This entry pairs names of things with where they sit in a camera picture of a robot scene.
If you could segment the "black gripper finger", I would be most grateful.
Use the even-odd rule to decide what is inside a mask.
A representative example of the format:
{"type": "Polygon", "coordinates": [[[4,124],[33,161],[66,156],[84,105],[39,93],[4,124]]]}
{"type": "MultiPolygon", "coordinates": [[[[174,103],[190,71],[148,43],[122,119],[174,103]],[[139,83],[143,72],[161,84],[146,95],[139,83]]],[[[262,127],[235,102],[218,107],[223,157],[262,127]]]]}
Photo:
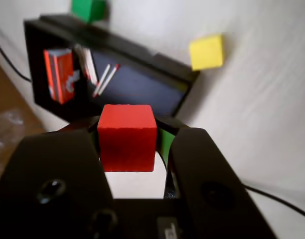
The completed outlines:
{"type": "Polygon", "coordinates": [[[189,239],[274,239],[276,236],[211,136],[172,118],[156,117],[174,135],[168,155],[189,239]]]}
{"type": "Polygon", "coordinates": [[[25,137],[0,178],[0,239],[112,239],[118,218],[86,129],[25,137]]]}

